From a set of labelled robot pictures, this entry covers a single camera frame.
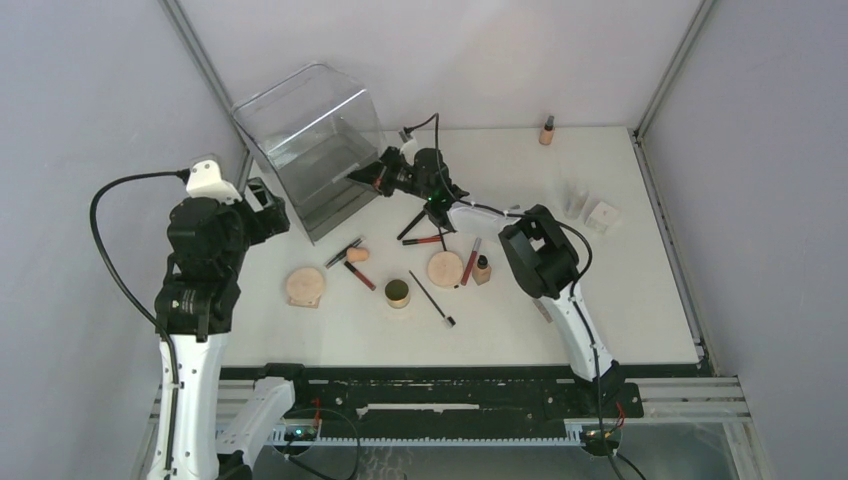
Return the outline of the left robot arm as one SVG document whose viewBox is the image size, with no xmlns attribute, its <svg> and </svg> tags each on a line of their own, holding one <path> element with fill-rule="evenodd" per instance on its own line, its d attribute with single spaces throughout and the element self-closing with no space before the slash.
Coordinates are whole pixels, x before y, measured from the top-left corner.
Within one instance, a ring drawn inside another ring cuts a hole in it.
<svg viewBox="0 0 848 480">
<path fill-rule="evenodd" d="M 154 303 L 165 335 L 165 397 L 151 479 L 250 479 L 283 415 L 301 416 L 313 401 L 311 388 L 296 379 L 261 379 L 228 428 L 217 431 L 222 360 L 246 253 L 290 228 L 284 200 L 262 179 L 250 179 L 246 192 L 256 206 L 230 193 L 206 194 L 170 213 L 172 252 Z"/>
</svg>

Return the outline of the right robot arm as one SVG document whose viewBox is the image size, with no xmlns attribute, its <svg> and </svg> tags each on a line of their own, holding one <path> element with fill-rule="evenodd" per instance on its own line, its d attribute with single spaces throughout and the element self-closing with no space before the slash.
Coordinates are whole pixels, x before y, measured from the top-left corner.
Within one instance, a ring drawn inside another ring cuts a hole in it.
<svg viewBox="0 0 848 480">
<path fill-rule="evenodd" d="M 580 259 L 570 242 L 576 229 L 557 221 L 540 204 L 519 211 L 472 200 L 451 180 L 437 148 L 423 148 L 407 160 L 404 150 L 390 147 L 378 160 L 354 168 L 346 177 L 384 197 L 400 191 L 422 199 L 425 215 L 445 230 L 498 242 L 520 289 L 560 331 L 579 406 L 589 415 L 623 422 L 631 396 L 620 364 L 604 345 L 582 295 L 581 281 L 592 261 Z"/>
</svg>

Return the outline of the clear acrylic organizer box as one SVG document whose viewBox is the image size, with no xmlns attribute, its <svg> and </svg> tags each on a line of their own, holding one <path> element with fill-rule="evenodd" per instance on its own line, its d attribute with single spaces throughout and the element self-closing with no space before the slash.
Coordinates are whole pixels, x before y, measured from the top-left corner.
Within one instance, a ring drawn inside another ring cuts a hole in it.
<svg viewBox="0 0 848 480">
<path fill-rule="evenodd" d="M 311 242 L 376 198 L 372 187 L 348 177 L 386 148 L 370 93 L 358 79 L 311 63 L 234 105 L 231 116 Z"/>
</svg>

